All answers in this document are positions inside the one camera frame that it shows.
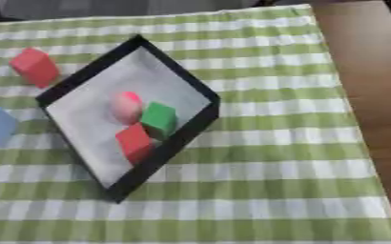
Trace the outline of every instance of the black box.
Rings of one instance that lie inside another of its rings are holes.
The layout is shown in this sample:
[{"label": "black box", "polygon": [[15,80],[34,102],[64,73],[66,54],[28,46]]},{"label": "black box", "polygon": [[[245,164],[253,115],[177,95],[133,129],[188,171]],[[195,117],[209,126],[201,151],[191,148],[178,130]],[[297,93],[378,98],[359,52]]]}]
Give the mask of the black box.
[{"label": "black box", "polygon": [[[112,122],[107,107],[108,97],[121,87],[142,93],[142,100],[174,106],[179,119],[176,131],[135,167],[128,167],[127,159],[117,151],[114,132],[123,125]],[[104,54],[36,100],[79,161],[116,202],[215,121],[220,102],[215,92],[141,35]]]}]

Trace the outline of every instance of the ball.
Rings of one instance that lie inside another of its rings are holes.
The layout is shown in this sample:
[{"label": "ball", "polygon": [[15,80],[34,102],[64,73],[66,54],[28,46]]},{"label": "ball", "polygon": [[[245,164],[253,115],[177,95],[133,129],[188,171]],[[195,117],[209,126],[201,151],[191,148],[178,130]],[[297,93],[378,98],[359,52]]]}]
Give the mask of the ball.
[{"label": "ball", "polygon": [[136,93],[124,91],[113,97],[112,109],[113,115],[118,121],[126,125],[132,125],[139,121],[143,104]]}]

